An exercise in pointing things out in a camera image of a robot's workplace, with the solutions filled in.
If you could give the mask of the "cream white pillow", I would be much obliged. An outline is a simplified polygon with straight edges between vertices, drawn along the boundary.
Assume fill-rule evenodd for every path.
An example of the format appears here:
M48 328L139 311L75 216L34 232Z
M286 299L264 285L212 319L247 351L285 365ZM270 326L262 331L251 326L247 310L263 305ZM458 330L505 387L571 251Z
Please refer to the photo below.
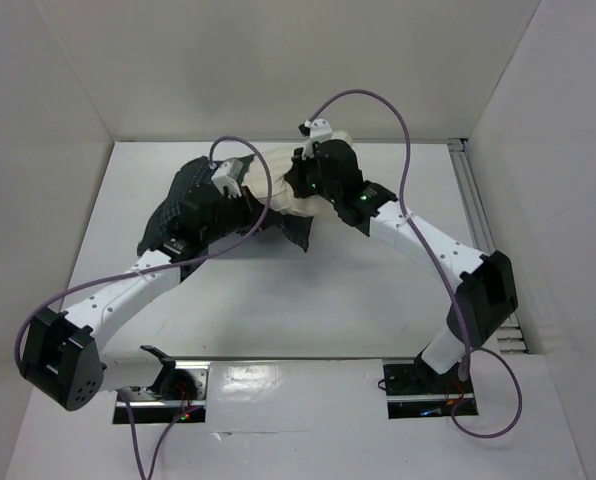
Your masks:
M299 217L332 216L332 205L319 196L297 198L293 187L284 179L292 168L292 156L297 144L285 143L273 149L262 151L271 176L270 208L283 215ZM242 187L246 187L255 199L265 204L268 184L265 169L259 160L254 160L245 173Z

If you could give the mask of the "dark blue checkered pillowcase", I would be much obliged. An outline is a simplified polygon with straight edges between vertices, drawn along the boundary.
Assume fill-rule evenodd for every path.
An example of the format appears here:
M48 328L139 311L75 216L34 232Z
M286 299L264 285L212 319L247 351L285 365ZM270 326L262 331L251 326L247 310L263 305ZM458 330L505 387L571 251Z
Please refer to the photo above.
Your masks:
M167 197L147 222L137 246L139 256L171 240L181 241L190 253L201 255L209 245L222 239L207 235L211 206L223 197L211 182L213 173L205 156L187 162L178 170Z

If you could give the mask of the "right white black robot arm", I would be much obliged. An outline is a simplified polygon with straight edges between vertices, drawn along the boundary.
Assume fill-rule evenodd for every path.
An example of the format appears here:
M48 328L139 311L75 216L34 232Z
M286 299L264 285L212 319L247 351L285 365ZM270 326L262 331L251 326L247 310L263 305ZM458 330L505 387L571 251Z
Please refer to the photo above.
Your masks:
M297 197L324 199L343 223L392 247L447 289L451 306L445 325L415 359L414 379L422 390L438 391L449 371L516 311L512 263L505 254L468 247L403 210L395 193L364 179L346 142L332 139L295 149L285 178Z

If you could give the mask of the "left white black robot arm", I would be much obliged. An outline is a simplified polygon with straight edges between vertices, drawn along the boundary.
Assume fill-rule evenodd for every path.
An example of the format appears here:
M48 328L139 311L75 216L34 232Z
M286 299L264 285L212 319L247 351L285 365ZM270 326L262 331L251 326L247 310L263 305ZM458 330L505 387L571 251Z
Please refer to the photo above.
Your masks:
M145 307L212 258L213 243L233 233L251 236L269 210L269 197L256 199L249 189L228 196L212 186L190 189L158 208L127 272L83 284L98 290L62 311L45 304L30 316L16 340L21 376L67 411L81 409L100 391L126 387L167 397L177 376L170 355L147 344L129 354L105 356L103 349Z

